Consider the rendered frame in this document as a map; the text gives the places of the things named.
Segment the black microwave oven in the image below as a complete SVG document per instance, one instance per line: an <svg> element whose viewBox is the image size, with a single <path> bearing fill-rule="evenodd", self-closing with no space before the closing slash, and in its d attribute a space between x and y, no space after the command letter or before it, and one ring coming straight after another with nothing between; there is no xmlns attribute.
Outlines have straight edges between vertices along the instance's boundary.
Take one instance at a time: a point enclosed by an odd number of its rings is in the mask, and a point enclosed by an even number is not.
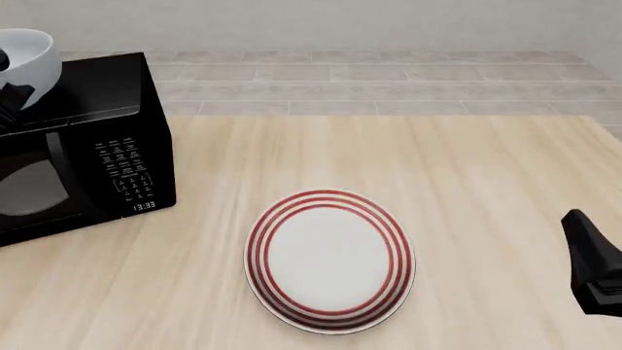
<svg viewBox="0 0 622 350"><path fill-rule="evenodd" d="M172 135L140 52L64 62L0 127L0 247L175 203Z"/></svg>

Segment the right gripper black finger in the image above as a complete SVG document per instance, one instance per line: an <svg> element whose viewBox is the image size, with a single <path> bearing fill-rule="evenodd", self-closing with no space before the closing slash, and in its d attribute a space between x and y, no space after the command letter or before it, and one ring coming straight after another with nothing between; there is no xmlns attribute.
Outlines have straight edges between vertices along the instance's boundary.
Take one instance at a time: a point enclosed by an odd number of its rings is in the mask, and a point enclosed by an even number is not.
<svg viewBox="0 0 622 350"><path fill-rule="evenodd" d="M561 223L570 251L571 286L622 289L622 250L579 209L571 209Z"/></svg>

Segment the white bowl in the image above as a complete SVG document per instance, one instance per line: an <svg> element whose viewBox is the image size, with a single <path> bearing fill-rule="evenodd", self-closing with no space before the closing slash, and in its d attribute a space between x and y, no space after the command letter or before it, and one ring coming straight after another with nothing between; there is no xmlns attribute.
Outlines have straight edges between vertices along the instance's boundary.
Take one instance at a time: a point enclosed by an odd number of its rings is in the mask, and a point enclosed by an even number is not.
<svg viewBox="0 0 622 350"><path fill-rule="evenodd" d="M62 60L50 34L28 28L0 29L0 49L11 61L9 69L0 72L0 89L6 83L35 89L21 110L35 104L57 84Z"/></svg>

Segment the white plate with red rings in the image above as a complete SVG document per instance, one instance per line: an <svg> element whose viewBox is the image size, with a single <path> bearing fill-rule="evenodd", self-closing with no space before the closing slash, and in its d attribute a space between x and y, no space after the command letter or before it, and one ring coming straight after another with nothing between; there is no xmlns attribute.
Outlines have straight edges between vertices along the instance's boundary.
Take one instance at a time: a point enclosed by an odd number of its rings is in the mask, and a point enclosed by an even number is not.
<svg viewBox="0 0 622 350"><path fill-rule="evenodd" d="M406 229L376 201L341 189L273 203L246 238L249 287L274 317L305 332L371 329L407 300L416 256Z"/></svg>

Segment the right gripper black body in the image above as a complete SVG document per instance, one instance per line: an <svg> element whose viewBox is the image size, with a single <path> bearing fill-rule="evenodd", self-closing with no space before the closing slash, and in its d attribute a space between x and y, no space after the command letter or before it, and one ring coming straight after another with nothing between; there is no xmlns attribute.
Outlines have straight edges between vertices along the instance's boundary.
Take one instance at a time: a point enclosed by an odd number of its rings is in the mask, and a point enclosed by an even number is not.
<svg viewBox="0 0 622 350"><path fill-rule="evenodd" d="M572 293L584 314L622 315L622 275L572 278Z"/></svg>

